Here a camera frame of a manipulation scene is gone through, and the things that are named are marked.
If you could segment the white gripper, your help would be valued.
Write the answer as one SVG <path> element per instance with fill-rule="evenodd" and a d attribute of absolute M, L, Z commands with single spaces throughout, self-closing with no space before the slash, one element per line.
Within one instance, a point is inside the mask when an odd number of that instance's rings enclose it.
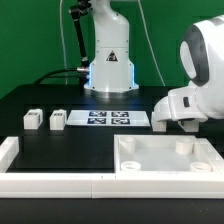
<path fill-rule="evenodd" d="M 153 117 L 157 122 L 193 120 L 204 122 L 207 116 L 195 103 L 196 88 L 192 86 L 170 90 L 154 107 Z"/>

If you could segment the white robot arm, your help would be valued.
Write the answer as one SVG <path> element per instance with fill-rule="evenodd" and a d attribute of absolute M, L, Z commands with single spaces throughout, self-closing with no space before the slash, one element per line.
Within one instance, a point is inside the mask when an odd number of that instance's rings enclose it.
<path fill-rule="evenodd" d="M 129 60 L 129 23 L 110 0 L 91 0 L 95 58 L 85 89 L 101 95 L 136 90 Z M 154 107 L 156 122 L 224 119 L 224 15 L 192 24 L 180 45 L 180 59 L 190 82 L 173 89 Z"/>

